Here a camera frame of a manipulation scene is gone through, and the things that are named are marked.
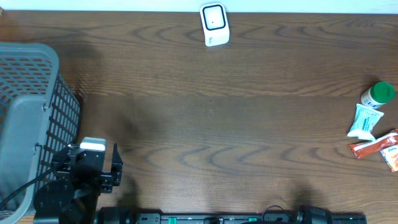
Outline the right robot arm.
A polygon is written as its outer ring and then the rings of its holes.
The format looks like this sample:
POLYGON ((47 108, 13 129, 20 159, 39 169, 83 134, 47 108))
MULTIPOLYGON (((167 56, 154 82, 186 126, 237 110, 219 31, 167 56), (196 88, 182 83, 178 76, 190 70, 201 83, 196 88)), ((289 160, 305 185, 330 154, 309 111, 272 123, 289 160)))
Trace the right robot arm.
POLYGON ((332 224, 332 214, 322 208, 309 205, 299 207, 295 224, 332 224))

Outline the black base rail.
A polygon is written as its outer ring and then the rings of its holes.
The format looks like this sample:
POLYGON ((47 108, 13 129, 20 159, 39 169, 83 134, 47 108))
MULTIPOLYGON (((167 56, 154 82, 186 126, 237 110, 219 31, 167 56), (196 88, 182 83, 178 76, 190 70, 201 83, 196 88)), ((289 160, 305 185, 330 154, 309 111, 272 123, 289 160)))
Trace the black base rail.
MULTIPOLYGON (((95 224, 295 224, 296 211, 284 210, 278 205, 266 208, 262 213, 163 213, 143 210, 133 212, 123 207, 103 207, 95 224)), ((367 224, 360 213, 332 213, 332 224, 367 224)))

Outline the small orange snack box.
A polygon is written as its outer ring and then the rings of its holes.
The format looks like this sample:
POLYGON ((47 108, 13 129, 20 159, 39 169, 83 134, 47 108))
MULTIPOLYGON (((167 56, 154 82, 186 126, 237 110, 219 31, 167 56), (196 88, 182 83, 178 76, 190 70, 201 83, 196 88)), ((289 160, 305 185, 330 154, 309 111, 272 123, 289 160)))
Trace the small orange snack box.
POLYGON ((397 145, 389 146, 380 151, 386 164, 392 172, 397 172, 397 145))

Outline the white barcode scanner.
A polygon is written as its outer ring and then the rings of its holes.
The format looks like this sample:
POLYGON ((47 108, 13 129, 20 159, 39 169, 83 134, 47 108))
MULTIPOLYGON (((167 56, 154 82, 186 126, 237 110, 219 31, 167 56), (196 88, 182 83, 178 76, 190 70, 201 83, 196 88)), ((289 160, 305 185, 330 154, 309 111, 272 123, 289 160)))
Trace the white barcode scanner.
POLYGON ((205 4, 200 8, 205 45, 214 47, 229 42, 230 30, 226 9, 220 2, 205 4))

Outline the red Top chocolate bar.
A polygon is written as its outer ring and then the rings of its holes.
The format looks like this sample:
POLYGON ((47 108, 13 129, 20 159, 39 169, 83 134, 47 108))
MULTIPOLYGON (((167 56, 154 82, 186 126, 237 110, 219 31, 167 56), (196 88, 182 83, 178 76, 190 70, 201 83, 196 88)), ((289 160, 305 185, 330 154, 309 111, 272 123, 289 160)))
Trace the red Top chocolate bar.
POLYGON ((376 139, 375 141, 350 144, 349 148, 358 159, 362 159, 370 154, 373 154, 384 148, 396 144, 397 144, 397 130, 394 129, 389 133, 387 133, 386 135, 376 139))

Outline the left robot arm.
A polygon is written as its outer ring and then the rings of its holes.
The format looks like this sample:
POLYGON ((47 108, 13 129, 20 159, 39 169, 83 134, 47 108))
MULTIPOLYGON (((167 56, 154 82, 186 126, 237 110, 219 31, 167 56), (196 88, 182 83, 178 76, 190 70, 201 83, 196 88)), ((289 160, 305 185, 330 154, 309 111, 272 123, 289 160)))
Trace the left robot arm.
POLYGON ((69 145, 53 156, 55 180, 34 196, 34 223, 93 223, 98 197, 119 186, 123 161, 113 146, 111 170, 103 170, 104 151, 69 145))

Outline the light blue wipes packet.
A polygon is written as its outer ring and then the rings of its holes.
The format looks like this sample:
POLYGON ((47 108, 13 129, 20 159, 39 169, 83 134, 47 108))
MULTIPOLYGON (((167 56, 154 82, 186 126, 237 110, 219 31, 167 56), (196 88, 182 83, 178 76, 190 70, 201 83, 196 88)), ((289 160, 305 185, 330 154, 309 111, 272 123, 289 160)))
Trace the light blue wipes packet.
POLYGON ((347 136, 365 141, 375 141, 376 138, 371 132, 383 116, 383 112, 358 103, 356 105, 354 121, 347 136))

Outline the grey plastic basket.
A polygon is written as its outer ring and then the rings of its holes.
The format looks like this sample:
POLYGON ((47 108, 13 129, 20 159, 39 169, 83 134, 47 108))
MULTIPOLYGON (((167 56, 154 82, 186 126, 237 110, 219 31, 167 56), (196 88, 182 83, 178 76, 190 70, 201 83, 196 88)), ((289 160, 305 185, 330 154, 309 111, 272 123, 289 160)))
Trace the grey plastic basket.
POLYGON ((59 72, 53 48, 1 43, 1 223, 34 212, 36 191, 53 174, 20 187, 51 168, 53 156, 77 139, 80 104, 59 72))

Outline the green lid jar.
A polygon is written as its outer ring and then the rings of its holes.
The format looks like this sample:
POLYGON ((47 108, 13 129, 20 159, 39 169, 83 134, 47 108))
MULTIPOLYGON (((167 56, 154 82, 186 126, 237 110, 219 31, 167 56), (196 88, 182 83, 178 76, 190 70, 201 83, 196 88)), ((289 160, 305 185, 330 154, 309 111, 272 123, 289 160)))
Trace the green lid jar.
POLYGON ((396 96, 394 87, 388 82, 378 82, 361 95, 361 103, 372 109, 378 109, 392 101, 396 96))

